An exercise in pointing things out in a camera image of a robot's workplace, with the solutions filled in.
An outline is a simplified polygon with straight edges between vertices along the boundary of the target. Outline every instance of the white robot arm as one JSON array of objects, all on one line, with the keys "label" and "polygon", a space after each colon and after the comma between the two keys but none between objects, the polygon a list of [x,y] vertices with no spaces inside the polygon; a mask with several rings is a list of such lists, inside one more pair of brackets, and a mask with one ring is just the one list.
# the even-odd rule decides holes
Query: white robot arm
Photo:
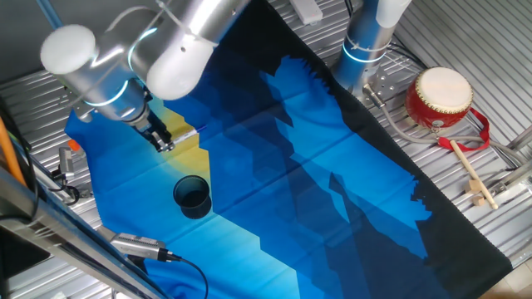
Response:
[{"label": "white robot arm", "polygon": [[[41,60],[72,92],[84,95],[88,105],[132,126],[163,151],[174,146],[171,134],[146,104],[150,93],[177,100],[191,92],[249,0],[179,0],[169,7],[156,1],[165,10],[156,20],[156,12],[132,7],[101,36],[79,25],[57,29],[44,41]],[[362,9],[353,13],[333,68],[337,81],[353,94],[361,95],[362,86],[374,79],[410,1],[364,0]]]},{"label": "white robot arm", "polygon": [[171,150],[170,133],[146,104],[150,92],[162,100],[191,92],[248,1],[179,0],[168,7],[160,2],[165,13],[155,22],[156,12],[132,7],[100,36],[80,25],[61,27],[42,44],[41,61],[105,117],[131,125],[158,151]]}]

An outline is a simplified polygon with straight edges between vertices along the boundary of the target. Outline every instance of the drum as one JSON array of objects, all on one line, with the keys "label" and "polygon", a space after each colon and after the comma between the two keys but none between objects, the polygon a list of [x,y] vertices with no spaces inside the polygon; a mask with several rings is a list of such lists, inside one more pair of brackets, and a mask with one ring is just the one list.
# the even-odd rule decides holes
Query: drum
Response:
[{"label": "drum", "polygon": [[473,89],[463,75],[446,67],[423,71],[408,87],[405,107],[419,125],[446,128],[466,116],[473,101]]}]

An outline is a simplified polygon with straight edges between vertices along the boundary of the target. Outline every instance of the drum head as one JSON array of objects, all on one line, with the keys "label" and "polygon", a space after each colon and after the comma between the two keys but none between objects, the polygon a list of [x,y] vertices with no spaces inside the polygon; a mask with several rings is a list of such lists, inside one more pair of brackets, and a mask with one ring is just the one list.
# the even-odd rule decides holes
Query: drum head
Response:
[{"label": "drum head", "polygon": [[416,89],[426,105],[443,113],[462,112],[473,101],[473,90],[467,79],[446,67],[433,67],[421,73]]}]

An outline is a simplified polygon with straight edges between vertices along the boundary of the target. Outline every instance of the wooden drum stick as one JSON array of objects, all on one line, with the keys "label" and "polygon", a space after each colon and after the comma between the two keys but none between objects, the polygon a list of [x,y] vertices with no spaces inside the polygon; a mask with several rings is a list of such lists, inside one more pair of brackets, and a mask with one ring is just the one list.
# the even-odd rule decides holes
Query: wooden drum stick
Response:
[{"label": "wooden drum stick", "polygon": [[464,153],[456,144],[456,141],[451,140],[451,146],[455,150],[455,153],[458,158],[460,158],[460,161],[462,161],[462,164],[464,165],[465,169],[467,169],[467,171],[471,175],[471,178],[476,179],[480,182],[480,190],[482,191],[482,194],[484,194],[484,197],[486,198],[488,203],[490,203],[493,209],[498,209],[499,206],[497,205],[497,203],[495,203],[490,191],[485,187],[484,183],[482,183],[482,180],[480,180],[478,174],[476,174],[475,170],[473,169],[467,158],[464,156]]}]

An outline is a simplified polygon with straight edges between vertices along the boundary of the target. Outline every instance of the orange pole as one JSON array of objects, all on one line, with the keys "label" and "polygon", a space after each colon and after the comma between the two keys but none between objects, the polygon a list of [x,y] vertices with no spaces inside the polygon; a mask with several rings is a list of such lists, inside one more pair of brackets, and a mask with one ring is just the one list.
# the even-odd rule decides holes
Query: orange pole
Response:
[{"label": "orange pole", "polygon": [[24,187],[27,187],[26,180],[24,180],[24,176],[22,175],[22,171],[20,170],[20,165],[18,164],[15,149],[13,148],[13,144],[11,143],[11,139],[9,139],[9,133],[7,132],[6,126],[3,123],[1,117],[0,146],[2,147],[3,154],[6,156],[7,167],[9,168],[9,172],[13,177],[15,177],[15,179],[17,179],[20,184],[24,185]]}]

